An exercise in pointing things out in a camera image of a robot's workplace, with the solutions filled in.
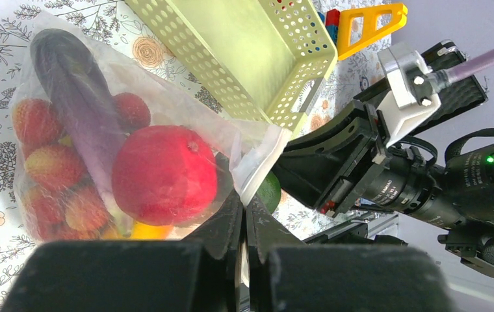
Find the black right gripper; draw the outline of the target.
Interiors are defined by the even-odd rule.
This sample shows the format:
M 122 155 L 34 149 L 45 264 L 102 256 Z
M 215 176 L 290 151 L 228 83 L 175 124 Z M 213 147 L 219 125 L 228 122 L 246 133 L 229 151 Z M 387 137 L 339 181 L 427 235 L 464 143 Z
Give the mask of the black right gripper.
M 317 130 L 290 141 L 272 168 L 282 189 L 304 206 L 372 208 L 445 230 L 438 242 L 463 265 L 494 278 L 494 128 L 452 142 L 445 165 L 397 151 L 391 162 L 383 114 L 352 100 Z

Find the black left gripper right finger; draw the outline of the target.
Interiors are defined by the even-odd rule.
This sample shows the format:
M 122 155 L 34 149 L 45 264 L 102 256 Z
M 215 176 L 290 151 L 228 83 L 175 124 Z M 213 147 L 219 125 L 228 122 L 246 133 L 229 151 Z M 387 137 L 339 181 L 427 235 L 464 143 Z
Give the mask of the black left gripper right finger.
M 245 208 L 252 311 L 454 311 L 424 252 L 390 244 L 306 244 L 254 197 Z

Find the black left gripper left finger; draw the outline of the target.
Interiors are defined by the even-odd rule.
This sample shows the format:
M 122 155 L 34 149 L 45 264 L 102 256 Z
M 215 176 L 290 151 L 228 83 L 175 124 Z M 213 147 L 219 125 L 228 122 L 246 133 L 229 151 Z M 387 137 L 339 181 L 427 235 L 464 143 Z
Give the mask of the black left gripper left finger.
M 60 240 L 26 261 L 3 311 L 236 311 L 243 204 L 181 240 Z

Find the dark green avocado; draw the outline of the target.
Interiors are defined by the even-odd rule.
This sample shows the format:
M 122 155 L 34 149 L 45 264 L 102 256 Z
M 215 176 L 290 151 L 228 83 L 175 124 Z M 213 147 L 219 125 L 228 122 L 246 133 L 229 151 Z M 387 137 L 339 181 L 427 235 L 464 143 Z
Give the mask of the dark green avocado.
M 259 186 L 257 196 L 270 214 L 278 208 L 281 200 L 281 185 L 273 172 L 269 172 Z

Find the orange mango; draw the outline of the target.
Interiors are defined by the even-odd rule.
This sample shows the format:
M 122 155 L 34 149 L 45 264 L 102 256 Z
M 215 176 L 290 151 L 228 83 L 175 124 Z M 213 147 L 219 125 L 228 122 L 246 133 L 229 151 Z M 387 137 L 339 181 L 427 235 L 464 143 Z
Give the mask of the orange mango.
M 165 240 L 173 229 L 172 225 L 151 226 L 135 222 L 129 238 L 133 240 Z

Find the red apple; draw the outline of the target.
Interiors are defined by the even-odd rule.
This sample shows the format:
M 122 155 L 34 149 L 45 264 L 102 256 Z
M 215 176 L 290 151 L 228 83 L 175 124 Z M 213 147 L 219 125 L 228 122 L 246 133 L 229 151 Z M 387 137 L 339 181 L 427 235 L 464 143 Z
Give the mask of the red apple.
M 195 131 L 153 125 L 132 133 L 112 167 L 118 207 L 139 222 L 167 226 L 201 214 L 216 198 L 215 155 Z

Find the clear dotted zip top bag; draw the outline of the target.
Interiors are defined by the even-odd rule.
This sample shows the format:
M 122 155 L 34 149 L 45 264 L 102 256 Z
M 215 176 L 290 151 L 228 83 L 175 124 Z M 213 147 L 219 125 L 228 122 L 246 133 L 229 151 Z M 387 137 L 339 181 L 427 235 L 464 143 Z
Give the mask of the clear dotted zip top bag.
M 13 189 L 36 242 L 182 239 L 230 192 L 251 201 L 291 137 L 222 117 L 47 12 L 24 61 Z

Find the purple eggplant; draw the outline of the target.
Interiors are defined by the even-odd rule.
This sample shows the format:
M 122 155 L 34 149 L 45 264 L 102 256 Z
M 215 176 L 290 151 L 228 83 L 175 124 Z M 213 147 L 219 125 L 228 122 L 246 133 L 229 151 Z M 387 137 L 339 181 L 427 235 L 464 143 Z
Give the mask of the purple eggplant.
M 100 194 L 112 193 L 114 159 L 125 134 L 93 54 L 62 29 L 44 29 L 30 47 L 34 70 Z

